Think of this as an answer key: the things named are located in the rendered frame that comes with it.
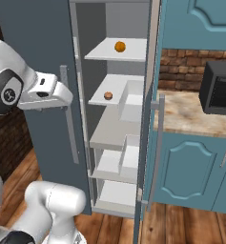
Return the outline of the white fridge drawer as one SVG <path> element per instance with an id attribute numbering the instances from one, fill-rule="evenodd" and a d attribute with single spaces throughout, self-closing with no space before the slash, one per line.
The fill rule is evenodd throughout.
<path id="1" fill-rule="evenodd" d="M 136 185 L 105 180 L 92 209 L 95 212 L 134 218 Z"/>

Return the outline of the white fridge shelf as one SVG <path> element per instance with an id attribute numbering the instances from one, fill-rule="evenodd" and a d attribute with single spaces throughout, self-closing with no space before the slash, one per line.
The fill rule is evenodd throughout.
<path id="1" fill-rule="evenodd" d="M 114 49 L 118 41 L 126 45 L 126 49 L 123 52 L 118 52 Z M 146 49 L 146 39 L 106 37 L 85 58 L 89 60 L 144 62 L 146 59 Z"/>
<path id="2" fill-rule="evenodd" d="M 89 100 L 89 104 L 99 106 L 118 105 L 128 81 L 144 82 L 144 77 L 140 75 L 107 74 Z M 106 92 L 113 94 L 111 100 L 104 97 Z"/>
<path id="3" fill-rule="evenodd" d="M 118 119 L 116 107 L 107 107 L 91 137 L 94 149 L 121 151 L 127 134 L 139 135 L 140 124 Z"/>

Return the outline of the orange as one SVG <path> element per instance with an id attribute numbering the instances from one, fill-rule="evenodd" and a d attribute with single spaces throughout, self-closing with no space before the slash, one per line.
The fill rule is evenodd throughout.
<path id="1" fill-rule="evenodd" d="M 126 49 L 126 44 L 124 42 L 117 41 L 114 45 L 114 49 L 117 52 L 123 52 Z"/>

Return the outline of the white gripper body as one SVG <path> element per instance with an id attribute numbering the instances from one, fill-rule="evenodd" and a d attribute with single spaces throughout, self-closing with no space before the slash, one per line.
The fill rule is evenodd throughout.
<path id="1" fill-rule="evenodd" d="M 73 95 L 61 82 L 57 82 L 52 95 L 38 97 L 32 101 L 19 101 L 18 108 L 21 110 L 42 110 L 47 108 L 67 107 L 72 103 Z"/>

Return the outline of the black microwave oven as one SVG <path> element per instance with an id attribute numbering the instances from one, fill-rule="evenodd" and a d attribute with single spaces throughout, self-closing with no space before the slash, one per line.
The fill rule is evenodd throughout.
<path id="1" fill-rule="evenodd" d="M 199 101 L 204 113 L 226 115 L 226 62 L 206 63 Z"/>

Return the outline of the white fridge bin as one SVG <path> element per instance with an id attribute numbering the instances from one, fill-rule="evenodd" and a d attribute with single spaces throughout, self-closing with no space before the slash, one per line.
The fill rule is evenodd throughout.
<path id="1" fill-rule="evenodd" d="M 129 80 L 118 105 L 119 119 L 128 122 L 141 120 L 143 103 L 143 82 Z"/>
<path id="2" fill-rule="evenodd" d="M 127 134 L 119 160 L 119 173 L 123 177 L 137 178 L 139 136 Z"/>

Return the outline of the grey fridge with white interior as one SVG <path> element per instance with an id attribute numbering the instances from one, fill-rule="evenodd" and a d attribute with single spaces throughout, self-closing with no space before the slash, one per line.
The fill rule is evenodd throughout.
<path id="1" fill-rule="evenodd" d="M 85 56 L 106 37 L 148 36 L 150 0 L 70 0 L 73 43 L 82 128 L 86 150 L 92 207 L 105 180 L 137 184 L 137 178 L 119 173 L 121 151 L 94 149 L 91 137 L 107 107 L 90 105 L 89 100 L 107 74 L 145 75 L 145 63 L 134 61 L 89 60 Z"/>

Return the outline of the dark grey fridge door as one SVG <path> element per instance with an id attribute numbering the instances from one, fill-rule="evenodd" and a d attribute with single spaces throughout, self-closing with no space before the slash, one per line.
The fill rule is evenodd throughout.
<path id="1" fill-rule="evenodd" d="M 68 68 L 73 100 L 72 120 L 79 164 L 72 158 L 66 110 L 26 111 L 25 117 L 42 178 L 84 191 L 84 214 L 92 212 L 87 160 L 80 112 L 69 0 L 0 0 L 0 27 L 4 40 L 36 71 L 60 77 Z"/>
<path id="2" fill-rule="evenodd" d="M 158 53 L 158 39 L 160 31 L 160 22 L 162 15 L 162 7 L 165 0 L 150 0 L 149 8 L 149 23 L 146 49 L 146 63 L 143 87 L 143 104 L 141 115 L 140 129 L 140 144 L 138 156 L 138 172 L 135 196 L 135 211 L 134 211 L 134 239 L 133 244 L 138 242 L 138 232 L 141 219 L 141 204 L 143 197 L 143 185 L 145 178 L 145 165 L 147 160 L 149 128 L 151 120 L 151 103 L 153 97 L 153 84 L 155 66 Z"/>

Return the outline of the teal wall cupboard door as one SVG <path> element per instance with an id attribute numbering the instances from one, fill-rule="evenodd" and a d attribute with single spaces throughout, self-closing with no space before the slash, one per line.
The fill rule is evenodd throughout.
<path id="1" fill-rule="evenodd" d="M 163 48 L 226 51 L 226 0 L 166 0 Z"/>

